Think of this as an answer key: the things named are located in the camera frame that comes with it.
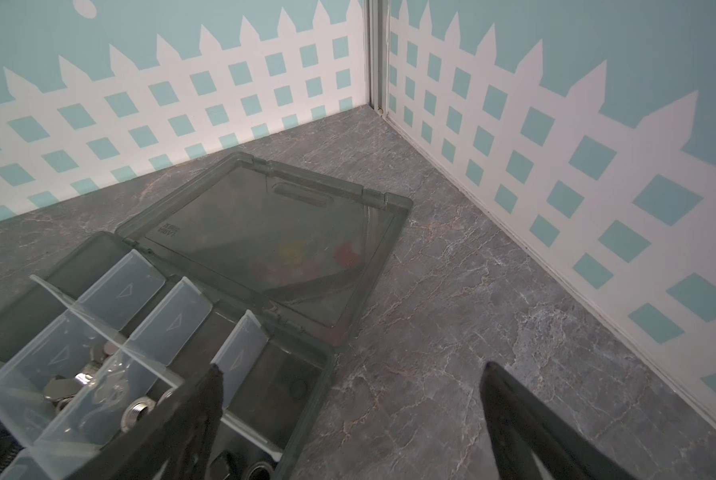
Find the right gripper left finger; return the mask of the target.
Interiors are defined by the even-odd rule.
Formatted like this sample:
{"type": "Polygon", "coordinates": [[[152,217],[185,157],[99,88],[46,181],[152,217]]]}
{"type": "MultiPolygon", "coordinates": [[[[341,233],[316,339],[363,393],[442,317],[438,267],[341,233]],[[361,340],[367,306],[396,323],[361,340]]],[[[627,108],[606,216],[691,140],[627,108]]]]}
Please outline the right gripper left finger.
{"type": "Polygon", "coordinates": [[[73,472],[72,479],[202,479],[221,423],[223,373],[186,380],[153,413],[73,472]]]}

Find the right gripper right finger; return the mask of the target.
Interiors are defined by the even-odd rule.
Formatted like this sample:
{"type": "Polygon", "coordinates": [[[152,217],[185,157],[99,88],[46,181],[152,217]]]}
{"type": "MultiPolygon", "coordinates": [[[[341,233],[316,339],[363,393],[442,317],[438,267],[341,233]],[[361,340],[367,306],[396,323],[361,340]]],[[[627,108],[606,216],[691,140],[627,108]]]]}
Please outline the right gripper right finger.
{"type": "Polygon", "coordinates": [[[502,479],[631,479],[494,361],[479,385],[491,447],[502,479]]]}

